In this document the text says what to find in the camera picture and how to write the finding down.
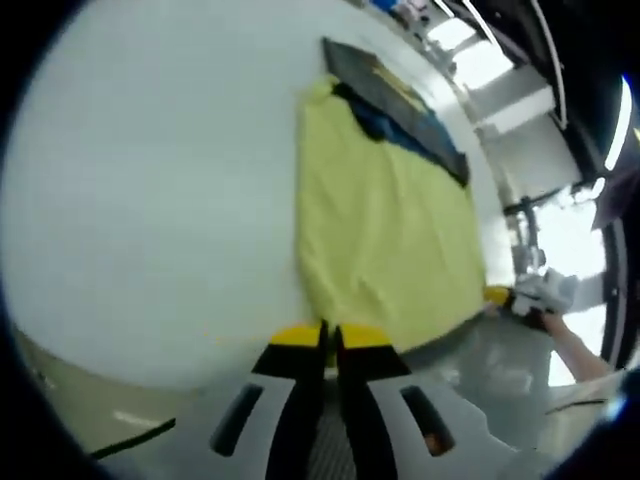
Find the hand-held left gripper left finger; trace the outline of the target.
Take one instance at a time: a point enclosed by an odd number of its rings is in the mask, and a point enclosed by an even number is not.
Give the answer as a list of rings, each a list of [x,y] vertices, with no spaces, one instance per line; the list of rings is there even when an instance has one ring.
[[[325,322],[279,331],[228,401],[215,388],[177,420],[173,478],[304,478],[324,404],[328,336]]]

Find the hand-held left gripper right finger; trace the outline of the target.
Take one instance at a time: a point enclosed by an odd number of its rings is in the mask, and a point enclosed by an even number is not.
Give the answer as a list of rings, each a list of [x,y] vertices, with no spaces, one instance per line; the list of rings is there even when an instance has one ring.
[[[412,373],[375,327],[337,327],[341,414],[360,479],[540,479],[543,462],[493,436],[485,414]]]

